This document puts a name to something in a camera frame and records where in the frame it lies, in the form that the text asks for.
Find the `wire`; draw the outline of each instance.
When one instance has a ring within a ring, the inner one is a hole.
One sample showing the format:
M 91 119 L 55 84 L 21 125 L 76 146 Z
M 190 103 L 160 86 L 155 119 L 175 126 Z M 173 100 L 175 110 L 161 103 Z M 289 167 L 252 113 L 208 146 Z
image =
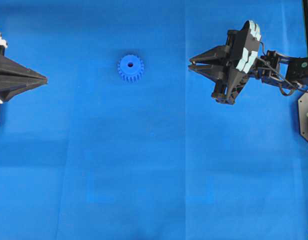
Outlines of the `wire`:
M 258 59 L 259 61 L 264 63 L 265 66 L 267 66 L 270 70 L 272 70 L 274 73 L 276 73 L 283 81 L 285 81 L 288 85 L 290 85 L 292 87 L 292 89 L 295 89 L 295 90 L 298 90 L 302 93 L 308 94 L 307 90 L 303 90 L 299 87 L 295 87 L 295 85 L 293 85 L 290 81 L 288 81 L 285 77 L 283 77 L 282 74 L 280 74 L 276 69 L 274 69 L 267 61 L 265 61 L 264 59 L 262 59 L 260 57 L 256 57 L 256 59 Z
M 260 44 L 262 44 L 262 52 L 263 52 L 263 54 L 266 56 L 265 51 L 264 51 L 264 48 L 265 48 L 264 42 L 260 41 Z

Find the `gear teeth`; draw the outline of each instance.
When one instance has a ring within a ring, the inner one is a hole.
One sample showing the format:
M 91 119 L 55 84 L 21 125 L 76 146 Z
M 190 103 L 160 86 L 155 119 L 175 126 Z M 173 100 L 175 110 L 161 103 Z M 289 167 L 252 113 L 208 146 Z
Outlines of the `gear teeth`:
M 129 61 L 132 64 L 136 63 L 136 66 L 138 66 L 137 71 L 135 71 L 134 69 L 133 72 L 129 69 L 131 68 L 131 66 L 128 66 L 129 68 L 127 67 L 127 63 L 129 63 Z M 118 74 L 124 81 L 131 84 L 136 83 L 141 80 L 142 76 L 144 75 L 144 62 L 137 55 L 126 55 L 119 60 L 117 64 L 117 70 Z

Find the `blue backdrop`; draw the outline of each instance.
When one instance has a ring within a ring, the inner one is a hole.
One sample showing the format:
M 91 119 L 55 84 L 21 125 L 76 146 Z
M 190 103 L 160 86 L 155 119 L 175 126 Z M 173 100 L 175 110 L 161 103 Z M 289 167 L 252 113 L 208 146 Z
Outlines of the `blue backdrop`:
M 6 56 L 49 79 L 1 109 L 0 239 L 307 239 L 300 94 L 251 79 L 220 105 L 187 68 L 246 20 L 306 56 L 300 0 L 0 2 Z

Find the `gear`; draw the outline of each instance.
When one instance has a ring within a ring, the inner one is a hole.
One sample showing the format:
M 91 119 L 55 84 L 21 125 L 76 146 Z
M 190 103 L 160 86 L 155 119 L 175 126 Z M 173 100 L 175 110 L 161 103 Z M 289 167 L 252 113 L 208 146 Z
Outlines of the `gear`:
M 135 83 L 140 80 L 144 72 L 143 61 L 135 55 L 124 56 L 117 64 L 119 75 L 124 81 Z

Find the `cable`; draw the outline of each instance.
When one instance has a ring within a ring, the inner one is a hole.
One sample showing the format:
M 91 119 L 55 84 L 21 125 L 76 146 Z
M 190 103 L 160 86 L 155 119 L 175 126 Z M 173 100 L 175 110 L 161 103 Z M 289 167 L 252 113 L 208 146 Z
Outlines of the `cable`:
M 303 90 L 299 87 L 295 87 L 291 82 L 289 82 L 285 77 L 283 77 L 282 74 L 280 74 L 276 69 L 274 69 L 267 61 L 265 61 L 264 59 L 262 59 L 258 56 L 256 57 L 256 59 L 261 61 L 262 63 L 264 63 L 265 66 L 267 66 L 270 70 L 272 70 L 274 73 L 276 73 L 283 81 L 285 81 L 288 85 L 290 85 L 292 87 L 292 89 L 295 89 L 295 90 L 298 90 L 302 93 L 308 94 L 307 90 Z
M 263 52 L 263 54 L 266 56 L 265 51 L 264 51 L 264 48 L 265 48 L 264 42 L 260 41 L 260 44 L 262 44 L 262 52 Z

